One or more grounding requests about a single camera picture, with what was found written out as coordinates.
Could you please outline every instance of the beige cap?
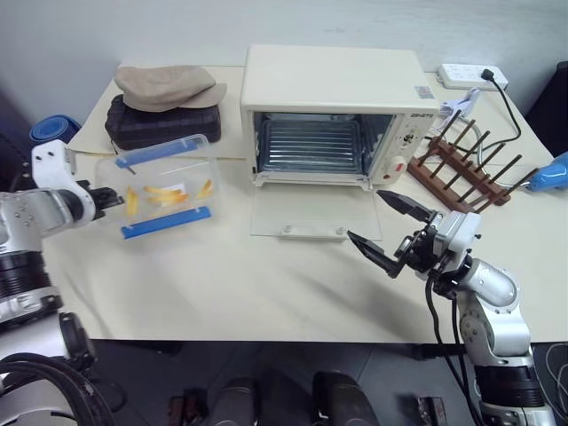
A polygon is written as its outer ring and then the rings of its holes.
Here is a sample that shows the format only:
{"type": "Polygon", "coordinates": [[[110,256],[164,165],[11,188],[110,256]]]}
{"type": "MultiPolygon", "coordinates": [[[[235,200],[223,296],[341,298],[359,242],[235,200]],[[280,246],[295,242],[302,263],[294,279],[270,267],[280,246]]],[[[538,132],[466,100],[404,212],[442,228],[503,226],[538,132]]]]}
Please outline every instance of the beige cap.
{"type": "Polygon", "coordinates": [[[114,75],[124,91],[124,103],[138,111],[161,113],[172,108],[207,108],[217,105],[227,86],[217,84],[202,67],[120,67],[114,75]]]}

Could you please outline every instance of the toaster oven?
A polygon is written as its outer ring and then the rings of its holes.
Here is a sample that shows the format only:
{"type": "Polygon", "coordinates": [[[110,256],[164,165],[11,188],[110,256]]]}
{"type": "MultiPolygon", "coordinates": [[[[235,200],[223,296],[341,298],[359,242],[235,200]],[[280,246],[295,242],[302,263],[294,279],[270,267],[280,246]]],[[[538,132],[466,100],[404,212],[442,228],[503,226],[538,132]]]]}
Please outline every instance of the toaster oven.
{"type": "Polygon", "coordinates": [[[389,185],[439,104],[412,51],[252,45],[241,92],[255,185],[389,185]]]}

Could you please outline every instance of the blue object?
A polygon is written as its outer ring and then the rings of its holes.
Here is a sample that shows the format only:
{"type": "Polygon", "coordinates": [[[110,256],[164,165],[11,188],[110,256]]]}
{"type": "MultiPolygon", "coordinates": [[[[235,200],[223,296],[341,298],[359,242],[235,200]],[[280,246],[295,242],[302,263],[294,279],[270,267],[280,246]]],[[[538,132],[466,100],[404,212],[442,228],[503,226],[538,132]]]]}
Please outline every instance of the blue object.
{"type": "Polygon", "coordinates": [[[66,144],[81,129],[81,125],[67,115],[52,115],[36,123],[29,131],[29,137],[37,144],[61,139],[66,144]]]}
{"type": "Polygon", "coordinates": [[[162,229],[171,228],[172,226],[178,226],[187,224],[189,222],[195,222],[196,220],[206,219],[207,217],[211,217],[209,208],[199,207],[198,209],[180,211],[178,213],[174,213],[173,215],[157,217],[156,219],[146,220],[144,222],[130,226],[123,226],[121,228],[121,232],[124,239],[128,240],[129,238],[138,237],[139,235],[143,235],[145,233],[153,233],[162,229]]]}
{"type": "Polygon", "coordinates": [[[550,188],[568,189],[568,152],[558,155],[550,165],[540,169],[526,187],[531,191],[550,188]]]}
{"type": "Polygon", "coordinates": [[[140,164],[141,162],[149,162],[158,158],[170,157],[172,155],[195,151],[199,146],[192,140],[186,138],[178,141],[167,142],[156,146],[143,148],[132,153],[128,153],[123,157],[117,158],[114,163],[119,169],[126,169],[129,166],[140,164]]]}

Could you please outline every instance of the black case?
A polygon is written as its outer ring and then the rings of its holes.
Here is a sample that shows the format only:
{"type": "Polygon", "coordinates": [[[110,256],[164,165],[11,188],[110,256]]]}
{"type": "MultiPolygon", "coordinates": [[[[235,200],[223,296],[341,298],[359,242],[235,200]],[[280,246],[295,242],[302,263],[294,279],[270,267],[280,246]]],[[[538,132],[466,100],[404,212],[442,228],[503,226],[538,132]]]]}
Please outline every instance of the black case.
{"type": "Polygon", "coordinates": [[[114,143],[125,150],[195,134],[205,135],[209,142],[217,142],[221,138],[221,116],[217,106],[147,113],[130,108],[122,102],[122,95],[118,95],[106,113],[105,129],[114,143]]]}

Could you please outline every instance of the white wall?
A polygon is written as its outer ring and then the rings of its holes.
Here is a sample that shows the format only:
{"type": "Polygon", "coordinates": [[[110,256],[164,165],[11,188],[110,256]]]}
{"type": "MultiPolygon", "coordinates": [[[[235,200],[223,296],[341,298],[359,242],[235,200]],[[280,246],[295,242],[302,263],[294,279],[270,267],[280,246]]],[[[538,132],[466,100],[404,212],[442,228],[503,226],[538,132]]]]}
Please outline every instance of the white wall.
{"type": "Polygon", "coordinates": [[[498,65],[529,107],[568,57],[566,0],[0,0],[0,88],[84,120],[121,61],[242,65],[250,43],[412,49],[498,65]]]}

